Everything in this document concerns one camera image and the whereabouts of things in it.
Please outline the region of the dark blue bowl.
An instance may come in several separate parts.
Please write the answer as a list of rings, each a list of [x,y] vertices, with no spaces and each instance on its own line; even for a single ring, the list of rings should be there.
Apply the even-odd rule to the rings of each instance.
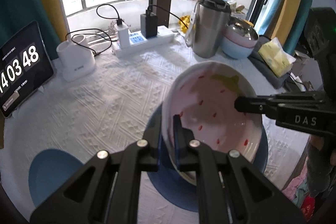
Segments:
[[[215,152],[205,144],[193,149],[186,147],[191,155],[198,160],[197,185],[187,182],[177,170],[169,157],[169,152],[161,133],[162,105],[159,105],[151,115],[146,128],[154,129],[158,134],[158,170],[148,172],[148,176],[157,191],[172,204],[189,211],[209,208],[216,201],[222,207],[226,206],[221,180],[215,164]]]

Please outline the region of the large light blue plate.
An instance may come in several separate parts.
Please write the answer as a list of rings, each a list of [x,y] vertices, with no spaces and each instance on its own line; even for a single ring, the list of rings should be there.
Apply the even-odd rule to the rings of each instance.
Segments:
[[[29,192],[38,207],[61,187],[83,163],[70,153],[50,148],[38,153],[29,168]]]

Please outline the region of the pink strawberry bowl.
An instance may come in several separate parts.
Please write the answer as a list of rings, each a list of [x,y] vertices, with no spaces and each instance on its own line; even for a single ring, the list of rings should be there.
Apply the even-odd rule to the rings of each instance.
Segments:
[[[195,139],[213,150],[226,153],[236,149],[253,162],[261,142],[262,117],[238,112],[234,102],[239,96],[255,95],[242,74],[218,61],[197,63],[181,73],[163,100],[161,112],[162,138],[172,165],[176,165],[175,115]]]

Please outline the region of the yellow tissue pack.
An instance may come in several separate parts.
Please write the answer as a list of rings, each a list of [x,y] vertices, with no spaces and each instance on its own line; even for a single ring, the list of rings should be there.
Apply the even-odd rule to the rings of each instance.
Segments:
[[[258,53],[277,77],[290,72],[295,62],[295,58],[283,50],[278,38],[263,44]]]

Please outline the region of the white textured tablecloth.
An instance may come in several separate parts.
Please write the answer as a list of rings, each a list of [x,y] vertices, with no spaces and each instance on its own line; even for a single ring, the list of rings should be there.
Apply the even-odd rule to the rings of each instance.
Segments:
[[[211,60],[241,73],[257,95],[284,92],[274,89],[248,59],[230,59],[218,51]],[[28,177],[40,151],[61,149],[85,163],[101,149],[124,149],[142,137],[177,76],[202,61],[184,41],[176,40],[123,59],[108,50],[96,58],[93,73],[68,83],[59,59],[54,60],[56,75],[5,120],[1,183],[23,217],[29,220],[35,209]],[[262,122],[269,147],[264,174],[282,189],[305,152],[309,136],[281,129],[265,116]],[[142,175],[138,223],[198,223],[198,219],[197,213],[165,200],[147,174]]]

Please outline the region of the light blue bowl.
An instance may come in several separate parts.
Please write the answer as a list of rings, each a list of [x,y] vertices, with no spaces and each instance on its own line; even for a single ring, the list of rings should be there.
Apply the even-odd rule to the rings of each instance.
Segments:
[[[226,55],[233,59],[246,59],[253,51],[253,48],[240,46],[226,37],[222,38],[221,49]]]

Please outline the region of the white desk lamp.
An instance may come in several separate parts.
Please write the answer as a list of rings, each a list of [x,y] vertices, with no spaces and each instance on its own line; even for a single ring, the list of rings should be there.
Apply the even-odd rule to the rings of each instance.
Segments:
[[[62,64],[62,76],[68,82],[82,78],[96,68],[96,60],[85,35],[78,35],[73,38],[67,33],[65,40],[60,41],[57,46],[56,52]]]

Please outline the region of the stainless steel tumbler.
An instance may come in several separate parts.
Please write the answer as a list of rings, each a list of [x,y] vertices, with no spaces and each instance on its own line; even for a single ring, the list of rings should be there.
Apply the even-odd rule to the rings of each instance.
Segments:
[[[191,37],[191,47],[196,55],[208,59],[217,52],[230,17],[230,5],[224,0],[197,2]]]

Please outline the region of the white power strip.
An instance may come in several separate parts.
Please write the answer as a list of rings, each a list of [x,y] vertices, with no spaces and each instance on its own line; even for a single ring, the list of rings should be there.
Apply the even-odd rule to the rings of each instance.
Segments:
[[[157,36],[153,38],[145,38],[141,31],[129,32],[130,46],[124,49],[120,48],[119,41],[112,43],[114,54],[120,58],[130,54],[134,54],[148,48],[160,46],[165,43],[170,43],[174,39],[174,33],[165,26],[159,26]]]

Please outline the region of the tablet showing clock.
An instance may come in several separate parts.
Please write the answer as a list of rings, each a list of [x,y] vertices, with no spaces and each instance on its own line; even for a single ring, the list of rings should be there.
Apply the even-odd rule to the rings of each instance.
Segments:
[[[1,113],[9,118],[54,75],[39,25],[23,27],[1,46]]]

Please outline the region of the white charger plug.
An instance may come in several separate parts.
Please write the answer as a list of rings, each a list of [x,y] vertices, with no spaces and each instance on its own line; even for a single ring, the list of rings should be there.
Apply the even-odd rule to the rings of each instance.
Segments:
[[[129,27],[123,22],[122,19],[118,19],[114,25],[117,30],[118,41],[120,48],[124,49],[130,46],[129,40]]]

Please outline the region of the black charger block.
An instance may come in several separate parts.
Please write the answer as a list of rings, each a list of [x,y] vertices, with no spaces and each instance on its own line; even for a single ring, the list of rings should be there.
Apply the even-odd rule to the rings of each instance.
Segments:
[[[142,35],[149,39],[157,36],[158,17],[151,9],[147,9],[140,15],[140,26]]]

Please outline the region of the teal curtain left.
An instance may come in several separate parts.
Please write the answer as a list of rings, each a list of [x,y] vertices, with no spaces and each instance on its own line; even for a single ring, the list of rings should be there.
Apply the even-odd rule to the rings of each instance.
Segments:
[[[32,21],[39,24],[50,59],[57,59],[56,47],[60,44],[60,39],[41,0],[1,0],[1,45],[3,46],[13,35]]]

